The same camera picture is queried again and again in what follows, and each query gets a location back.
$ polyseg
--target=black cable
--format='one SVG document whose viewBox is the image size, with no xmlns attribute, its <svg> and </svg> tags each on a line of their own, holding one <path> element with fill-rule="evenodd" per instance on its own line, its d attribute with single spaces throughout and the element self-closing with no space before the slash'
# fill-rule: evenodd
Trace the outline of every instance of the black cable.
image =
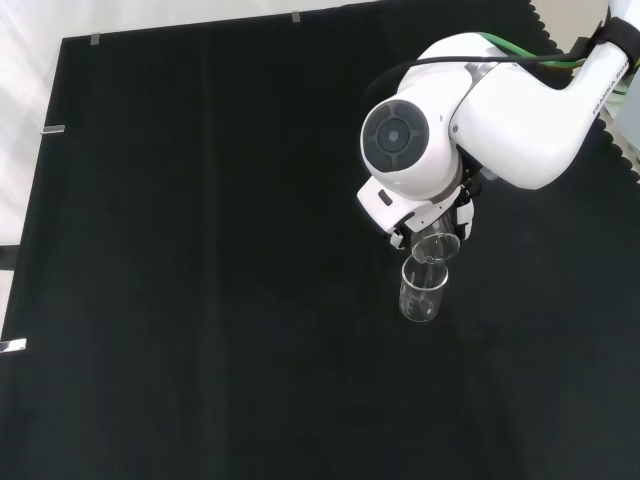
<svg viewBox="0 0 640 480">
<path fill-rule="evenodd" d="M 378 88 L 380 83 L 389 78 L 392 78 L 399 73 L 402 73 L 406 69 L 411 67 L 417 67 L 420 65 L 430 65 L 433 63 L 452 63 L 452 62 L 467 62 L 467 63 L 517 63 L 518 65 L 531 65 L 544 62 L 577 62 L 583 60 L 586 57 L 587 52 L 570 52 L 561 53 L 557 55 L 543 55 L 539 57 L 433 57 L 433 58 L 419 58 L 412 60 L 411 62 L 404 62 L 395 67 L 382 72 L 378 75 L 365 89 L 364 97 L 367 98 L 373 90 Z"/>
</svg>

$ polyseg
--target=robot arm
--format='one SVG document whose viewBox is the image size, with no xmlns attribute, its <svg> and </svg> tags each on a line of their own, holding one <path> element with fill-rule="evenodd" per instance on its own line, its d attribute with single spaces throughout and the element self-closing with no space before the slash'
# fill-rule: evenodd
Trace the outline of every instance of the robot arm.
<svg viewBox="0 0 640 480">
<path fill-rule="evenodd" d="M 640 29 L 640 0 L 611 0 L 611 11 Z M 482 36 L 467 33 L 437 42 L 420 58 L 469 55 L 503 56 Z M 507 182 L 541 188 L 571 164 L 628 69 L 627 55 L 613 43 L 596 46 L 564 90 L 513 63 L 413 67 L 397 94 L 365 119 L 361 151 L 372 177 L 358 199 L 392 243 L 400 227 L 419 232 L 457 207 L 465 193 L 457 146 Z M 458 217 L 470 227 L 469 214 L 472 206 Z"/>
</svg>

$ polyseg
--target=black table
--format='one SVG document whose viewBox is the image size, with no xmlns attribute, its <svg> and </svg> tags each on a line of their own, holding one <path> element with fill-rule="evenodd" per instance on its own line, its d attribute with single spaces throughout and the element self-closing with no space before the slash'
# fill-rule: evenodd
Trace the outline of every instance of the black table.
<svg viewBox="0 0 640 480">
<path fill-rule="evenodd" d="M 428 326 L 355 199 L 377 73 L 465 31 L 552 53 L 542 27 L 434 0 L 65 39 L 2 478 L 636 478 L 640 196 L 600 122 L 553 185 L 485 185 Z"/>
</svg>

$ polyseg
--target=green cable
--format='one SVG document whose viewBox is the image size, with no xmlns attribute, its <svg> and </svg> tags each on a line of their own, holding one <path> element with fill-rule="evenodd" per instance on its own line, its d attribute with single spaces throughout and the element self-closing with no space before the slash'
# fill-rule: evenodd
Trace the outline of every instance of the green cable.
<svg viewBox="0 0 640 480">
<path fill-rule="evenodd" d="M 490 33 L 479 33 L 478 35 L 481 35 L 486 40 L 489 40 L 497 47 L 502 47 L 505 50 L 509 50 L 510 52 L 515 53 L 516 55 L 520 55 L 521 57 L 535 57 L 533 53 L 527 52 L 524 48 L 520 48 L 517 45 L 508 42 L 504 38 L 500 38 Z M 583 63 L 584 60 L 580 60 L 577 62 L 544 62 L 542 65 L 553 68 L 577 68 L 581 67 Z"/>
</svg>

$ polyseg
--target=white backdrop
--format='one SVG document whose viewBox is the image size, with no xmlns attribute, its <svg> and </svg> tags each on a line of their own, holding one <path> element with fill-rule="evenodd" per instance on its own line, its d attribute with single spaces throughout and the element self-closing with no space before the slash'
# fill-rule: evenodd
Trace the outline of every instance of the white backdrop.
<svg viewBox="0 0 640 480">
<path fill-rule="evenodd" d="M 0 245 L 20 242 L 60 42 L 94 32 L 317 10 L 353 0 L 0 1 Z"/>
</svg>

